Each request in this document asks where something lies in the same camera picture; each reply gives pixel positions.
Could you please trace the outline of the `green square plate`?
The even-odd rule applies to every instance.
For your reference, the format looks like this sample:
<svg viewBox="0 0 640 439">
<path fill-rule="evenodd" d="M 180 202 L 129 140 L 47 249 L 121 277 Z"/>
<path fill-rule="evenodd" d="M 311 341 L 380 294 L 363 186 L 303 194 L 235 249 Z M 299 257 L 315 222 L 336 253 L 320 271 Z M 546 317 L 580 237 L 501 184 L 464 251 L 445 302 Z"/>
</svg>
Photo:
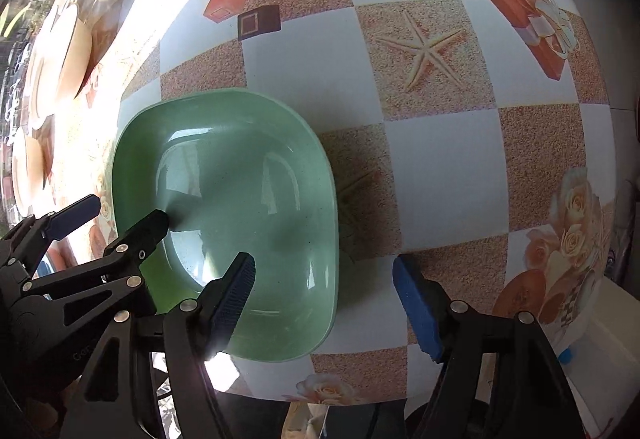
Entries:
<svg viewBox="0 0 640 439">
<path fill-rule="evenodd" d="M 337 306 L 337 201 L 326 152 L 283 103 L 245 89 L 156 103 L 122 130 L 111 172 L 119 231 L 155 209 L 166 237 L 141 271 L 167 312 L 219 279 L 239 253 L 256 277 L 230 355 L 285 362 L 329 335 Z"/>
</svg>

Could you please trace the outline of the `blue cap bottle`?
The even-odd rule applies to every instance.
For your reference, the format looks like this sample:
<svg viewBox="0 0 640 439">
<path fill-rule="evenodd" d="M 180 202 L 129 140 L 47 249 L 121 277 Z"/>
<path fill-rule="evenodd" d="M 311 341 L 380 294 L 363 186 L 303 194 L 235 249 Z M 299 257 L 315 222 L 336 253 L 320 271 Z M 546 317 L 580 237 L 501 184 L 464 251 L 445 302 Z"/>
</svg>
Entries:
<svg viewBox="0 0 640 439">
<path fill-rule="evenodd" d="M 573 352 L 570 347 L 565 348 L 559 355 L 558 360 L 562 365 L 570 364 L 573 360 Z"/>
</svg>

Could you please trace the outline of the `patterned checkered tablecloth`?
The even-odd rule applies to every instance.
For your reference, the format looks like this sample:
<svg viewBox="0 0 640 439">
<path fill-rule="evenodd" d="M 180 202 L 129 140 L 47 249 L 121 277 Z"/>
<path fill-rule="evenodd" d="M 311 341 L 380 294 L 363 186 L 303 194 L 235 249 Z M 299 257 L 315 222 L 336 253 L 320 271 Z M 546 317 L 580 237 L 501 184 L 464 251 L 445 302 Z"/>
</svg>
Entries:
<svg viewBox="0 0 640 439">
<path fill-rule="evenodd" d="M 611 110 L 573 0 L 8 0 L 1 7 L 6 219 L 101 199 L 53 256 L 99 255 L 112 162 L 140 110 L 243 87 L 318 134 L 335 177 L 333 329 L 296 309 L 279 363 L 221 355 L 216 388 L 351 404 L 428 395 L 396 256 L 485 313 L 526 308 L 557 352 L 585 333 L 613 208 Z"/>
</svg>

